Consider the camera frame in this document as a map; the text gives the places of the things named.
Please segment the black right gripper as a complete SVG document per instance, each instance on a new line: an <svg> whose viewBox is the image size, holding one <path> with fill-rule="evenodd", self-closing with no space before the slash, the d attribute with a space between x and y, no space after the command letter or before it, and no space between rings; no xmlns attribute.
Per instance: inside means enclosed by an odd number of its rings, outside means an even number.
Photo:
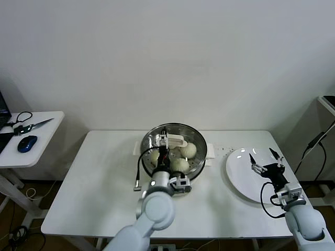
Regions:
<svg viewBox="0 0 335 251"><path fill-rule="evenodd" d="M257 164L255 159L251 154L249 154L251 169L257 174L261 174L263 178L268 178L274 187L275 191L280 191L288 183L287 179L284 176L285 167L283 165L283 157L278 154L272 148L269 148L273 157L276 159L277 164L269 164L264 167Z"/></svg>

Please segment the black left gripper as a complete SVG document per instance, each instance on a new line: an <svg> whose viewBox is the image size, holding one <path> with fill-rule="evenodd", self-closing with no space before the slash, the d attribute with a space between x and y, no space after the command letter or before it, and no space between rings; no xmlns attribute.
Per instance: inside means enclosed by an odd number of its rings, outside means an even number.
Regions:
<svg viewBox="0 0 335 251"><path fill-rule="evenodd" d="M156 135L156 144L159 147L160 156L158 157L156 171L170 171L170 159L169 151L170 148L166 147L168 145L168 133L166 127L163 127L161 131Z"/></svg>

